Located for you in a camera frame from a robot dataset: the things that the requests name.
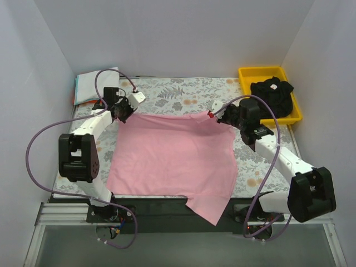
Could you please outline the pink t-shirt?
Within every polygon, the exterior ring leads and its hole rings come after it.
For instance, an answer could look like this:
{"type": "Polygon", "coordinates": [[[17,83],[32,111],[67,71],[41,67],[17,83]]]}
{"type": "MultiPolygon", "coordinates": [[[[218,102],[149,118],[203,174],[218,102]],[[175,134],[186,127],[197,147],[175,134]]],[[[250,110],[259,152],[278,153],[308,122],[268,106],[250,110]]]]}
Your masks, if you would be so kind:
{"type": "Polygon", "coordinates": [[[205,113],[135,114],[119,124],[107,188],[116,195],[184,196],[188,208],[216,225],[238,175],[235,136],[205,113]]]}

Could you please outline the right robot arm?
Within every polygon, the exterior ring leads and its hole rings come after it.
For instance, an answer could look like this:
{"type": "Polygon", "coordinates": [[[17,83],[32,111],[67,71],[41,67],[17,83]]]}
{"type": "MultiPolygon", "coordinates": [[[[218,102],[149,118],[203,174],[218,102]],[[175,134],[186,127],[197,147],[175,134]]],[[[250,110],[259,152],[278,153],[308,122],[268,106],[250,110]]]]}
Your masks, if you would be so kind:
{"type": "Polygon", "coordinates": [[[264,221],[275,213],[290,214],[304,223],[336,210],[330,171],[312,166],[280,145],[280,136],[260,122],[258,98],[245,98],[238,105],[212,101],[209,111],[218,123],[239,129],[244,144],[270,161],[289,183],[287,192],[256,194],[248,209],[256,220],[264,221]]]}

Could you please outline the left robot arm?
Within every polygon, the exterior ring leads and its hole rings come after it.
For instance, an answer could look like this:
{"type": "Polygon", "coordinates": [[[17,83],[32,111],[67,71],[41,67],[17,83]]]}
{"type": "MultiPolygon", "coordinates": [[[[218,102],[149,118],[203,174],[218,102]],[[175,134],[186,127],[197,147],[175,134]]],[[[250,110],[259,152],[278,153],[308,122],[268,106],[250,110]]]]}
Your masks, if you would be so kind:
{"type": "Polygon", "coordinates": [[[118,217],[118,208],[112,205],[115,197],[100,178],[100,161],[96,141],[104,130],[115,120],[125,123],[145,100],[141,92],[120,96],[118,87],[105,87],[103,99],[92,108],[91,117],[69,134],[62,134],[58,140],[59,173],[75,183],[90,197],[90,207],[95,215],[105,222],[118,217]]]}

